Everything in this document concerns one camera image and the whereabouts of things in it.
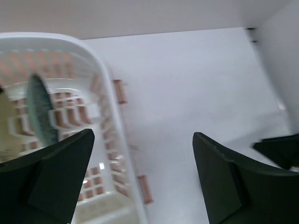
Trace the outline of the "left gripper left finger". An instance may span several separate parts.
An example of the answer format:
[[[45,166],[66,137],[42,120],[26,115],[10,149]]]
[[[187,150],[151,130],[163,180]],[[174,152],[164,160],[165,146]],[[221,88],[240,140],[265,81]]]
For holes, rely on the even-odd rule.
[[[69,224],[95,136],[85,129],[0,165],[2,224]]]

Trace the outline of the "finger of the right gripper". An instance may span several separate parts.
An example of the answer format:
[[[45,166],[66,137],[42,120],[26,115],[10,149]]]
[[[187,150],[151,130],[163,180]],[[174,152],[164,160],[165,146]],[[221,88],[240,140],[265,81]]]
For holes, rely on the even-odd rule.
[[[262,139],[252,148],[283,169],[299,167],[299,134]]]

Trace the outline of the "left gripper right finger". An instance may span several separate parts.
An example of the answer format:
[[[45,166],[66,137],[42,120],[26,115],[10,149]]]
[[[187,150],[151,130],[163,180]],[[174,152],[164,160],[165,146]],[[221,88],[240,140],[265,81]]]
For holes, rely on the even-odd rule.
[[[297,172],[251,159],[199,132],[192,146],[209,223],[298,223]]]

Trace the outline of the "cream plate with black patch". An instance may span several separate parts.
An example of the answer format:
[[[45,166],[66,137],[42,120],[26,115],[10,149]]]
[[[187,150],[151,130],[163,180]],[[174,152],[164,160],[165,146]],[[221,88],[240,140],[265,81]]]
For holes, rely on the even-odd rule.
[[[0,162],[4,163],[26,152],[26,141],[17,131],[22,130],[22,122],[15,120],[16,108],[4,89],[0,89]]]

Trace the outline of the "blue patterned plate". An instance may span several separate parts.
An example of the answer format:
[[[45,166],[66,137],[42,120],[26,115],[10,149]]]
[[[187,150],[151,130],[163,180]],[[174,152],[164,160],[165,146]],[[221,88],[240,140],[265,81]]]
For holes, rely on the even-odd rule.
[[[37,138],[44,147],[58,143],[58,130],[52,126],[49,116],[49,112],[54,109],[53,103],[37,73],[32,73],[28,79],[26,98],[28,117]]]

